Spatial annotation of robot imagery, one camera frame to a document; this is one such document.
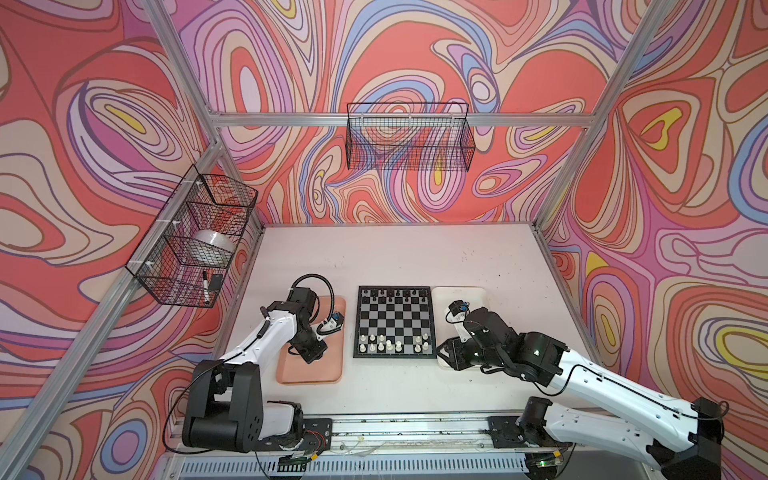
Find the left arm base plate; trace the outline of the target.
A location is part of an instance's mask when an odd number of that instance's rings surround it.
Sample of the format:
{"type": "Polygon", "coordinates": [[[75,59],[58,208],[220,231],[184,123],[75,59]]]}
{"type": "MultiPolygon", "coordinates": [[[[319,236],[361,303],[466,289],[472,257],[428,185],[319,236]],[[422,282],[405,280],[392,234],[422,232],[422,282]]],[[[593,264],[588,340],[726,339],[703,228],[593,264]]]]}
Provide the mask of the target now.
{"type": "Polygon", "coordinates": [[[256,451],[286,454],[321,454],[332,446],[333,420],[331,418],[304,419],[295,432],[259,440],[256,451]]]}

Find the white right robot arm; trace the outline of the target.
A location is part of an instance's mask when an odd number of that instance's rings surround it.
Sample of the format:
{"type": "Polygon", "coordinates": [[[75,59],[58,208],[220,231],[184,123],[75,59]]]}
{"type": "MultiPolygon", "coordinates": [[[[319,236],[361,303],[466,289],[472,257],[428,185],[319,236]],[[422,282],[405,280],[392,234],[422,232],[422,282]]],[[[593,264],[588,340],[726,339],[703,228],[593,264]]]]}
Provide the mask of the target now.
{"type": "Polygon", "coordinates": [[[457,336],[436,354],[450,368],[477,367],[534,385],[517,417],[492,417],[495,446],[591,446],[638,461],[666,479],[722,476],[729,406],[661,394],[607,370],[541,332],[516,332],[497,313],[452,302],[446,320],[457,336]]]}

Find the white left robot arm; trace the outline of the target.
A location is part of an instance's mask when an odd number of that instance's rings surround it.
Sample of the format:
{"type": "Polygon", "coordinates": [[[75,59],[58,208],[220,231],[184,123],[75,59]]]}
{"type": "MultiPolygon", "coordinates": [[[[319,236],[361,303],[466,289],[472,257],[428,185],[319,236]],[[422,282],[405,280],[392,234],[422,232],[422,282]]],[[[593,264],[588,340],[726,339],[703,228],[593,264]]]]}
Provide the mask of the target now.
{"type": "Polygon", "coordinates": [[[250,453],[266,447],[292,449],[306,436],[298,403],[267,401],[262,369],[283,346],[314,360],[325,346],[312,329],[314,300],[275,301],[263,320],[234,349],[218,360],[197,365],[190,383],[182,444],[205,451],[250,453]]]}

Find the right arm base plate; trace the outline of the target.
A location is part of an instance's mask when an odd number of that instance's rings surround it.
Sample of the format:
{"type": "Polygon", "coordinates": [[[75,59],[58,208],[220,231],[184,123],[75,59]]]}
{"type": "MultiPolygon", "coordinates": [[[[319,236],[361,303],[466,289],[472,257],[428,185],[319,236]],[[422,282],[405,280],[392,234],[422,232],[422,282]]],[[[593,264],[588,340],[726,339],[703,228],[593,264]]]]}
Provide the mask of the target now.
{"type": "Polygon", "coordinates": [[[525,419],[520,416],[489,416],[485,432],[494,448],[570,448],[570,442],[556,440],[545,430],[543,419],[525,419]]]}

